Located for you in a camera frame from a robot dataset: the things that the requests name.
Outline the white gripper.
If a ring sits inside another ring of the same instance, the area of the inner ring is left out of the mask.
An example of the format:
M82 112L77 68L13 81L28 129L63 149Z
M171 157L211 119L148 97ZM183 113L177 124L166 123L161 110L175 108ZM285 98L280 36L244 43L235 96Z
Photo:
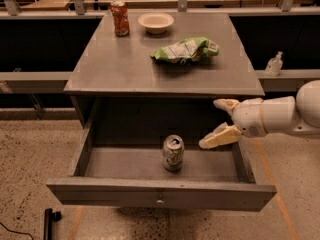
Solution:
M227 112L234 125L229 126L227 123L222 123L213 132L202 138L199 146L202 149L212 149L235 143L242 134L250 138L265 136L267 132L262 121L262 103L261 98L248 99L243 102L236 99L214 100L214 106Z

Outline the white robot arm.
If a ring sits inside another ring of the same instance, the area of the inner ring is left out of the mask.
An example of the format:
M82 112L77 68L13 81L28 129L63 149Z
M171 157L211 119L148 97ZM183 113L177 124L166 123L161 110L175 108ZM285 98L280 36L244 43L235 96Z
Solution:
M220 124L199 141L202 149L237 142L241 136L264 137L270 133L318 138L320 135L320 80L304 84L296 97L274 99L216 99L216 108L226 111L233 122Z

